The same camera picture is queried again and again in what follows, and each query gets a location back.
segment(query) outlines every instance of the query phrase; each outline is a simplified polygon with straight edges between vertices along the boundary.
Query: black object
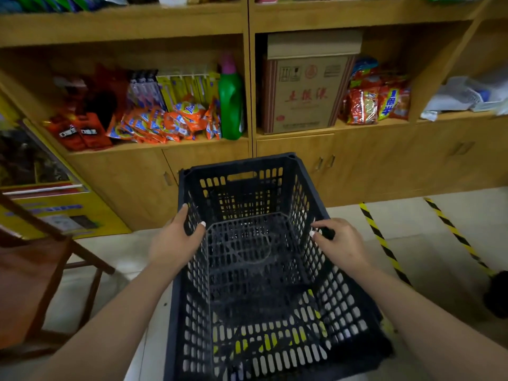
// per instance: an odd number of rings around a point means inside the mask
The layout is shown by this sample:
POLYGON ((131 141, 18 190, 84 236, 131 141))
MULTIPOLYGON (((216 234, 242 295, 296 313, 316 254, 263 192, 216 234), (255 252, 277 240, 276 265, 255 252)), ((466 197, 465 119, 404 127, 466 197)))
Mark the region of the black object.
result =
POLYGON ((376 304, 309 236, 328 215, 294 153, 182 170, 178 202, 207 233, 173 282, 165 380, 333 381, 392 354, 376 304))
POLYGON ((490 279, 483 303, 496 317, 508 318, 508 271, 501 271, 490 279))

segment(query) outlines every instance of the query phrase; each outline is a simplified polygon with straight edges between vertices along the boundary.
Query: white floor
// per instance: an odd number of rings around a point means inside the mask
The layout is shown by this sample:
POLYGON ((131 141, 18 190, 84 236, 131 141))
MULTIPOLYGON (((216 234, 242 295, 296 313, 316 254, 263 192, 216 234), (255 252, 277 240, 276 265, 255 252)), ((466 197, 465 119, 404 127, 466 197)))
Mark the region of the white floor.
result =
MULTIPOLYGON (((466 236, 493 270, 508 269, 508 187, 431 197, 466 236)), ((508 347, 508 322, 497 320, 482 305, 487 276, 422 198, 367 204, 404 272, 418 292, 480 332, 508 347)), ((331 217, 351 222, 365 239, 373 263, 395 276, 358 205, 328 209, 331 217)), ((86 248, 117 268, 103 275, 95 314, 147 263, 151 237, 157 230, 80 240, 86 248)), ((45 327, 71 332, 78 324, 93 269, 67 270, 52 301, 45 327)), ((162 381, 171 286, 162 296, 133 358, 126 381, 162 381)), ((430 380, 398 336, 390 337, 396 357, 380 369, 349 380, 430 380)), ((3 381, 21 380, 45 358, 0 368, 3 381)))

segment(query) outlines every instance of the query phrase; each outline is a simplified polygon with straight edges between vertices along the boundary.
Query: yellow black warning tape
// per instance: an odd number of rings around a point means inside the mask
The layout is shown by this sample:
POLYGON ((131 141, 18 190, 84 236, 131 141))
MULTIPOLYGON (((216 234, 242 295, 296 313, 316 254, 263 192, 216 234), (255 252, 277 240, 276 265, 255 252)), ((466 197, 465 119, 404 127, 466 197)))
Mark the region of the yellow black warning tape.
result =
POLYGON ((383 248, 384 253, 390 260, 390 263, 392 264, 393 268, 395 269, 395 272, 399 276, 400 280, 412 287, 409 278, 402 271, 402 268, 400 267, 400 264, 397 261, 397 258, 393 255, 393 252, 388 247, 388 243, 384 239, 383 234, 381 234, 381 231, 379 230, 378 225, 376 224, 376 222, 374 222, 374 219, 372 218, 370 211, 367 209, 367 206, 365 205, 365 203, 360 203, 359 206, 362 209, 365 219, 367 219, 367 223, 369 223, 370 228, 372 229, 372 231, 374 232, 374 235, 378 239, 379 244, 381 244, 381 247, 383 248))
POLYGON ((445 215, 442 213, 439 207, 430 198, 424 198, 424 200, 434 210, 434 212, 442 220, 442 222, 446 224, 446 226, 452 232, 452 234, 455 235, 455 238, 457 238, 457 240, 466 248, 466 250, 469 252, 469 255, 476 261, 476 263, 480 265, 482 270, 489 277, 493 277, 494 275, 496 275, 496 273, 492 269, 490 269, 485 264, 485 262, 482 261, 482 259, 476 253, 476 251, 474 251, 473 247, 469 244, 466 238, 459 232, 459 230, 457 230, 457 228, 453 225, 453 223, 447 217, 445 217, 445 215))

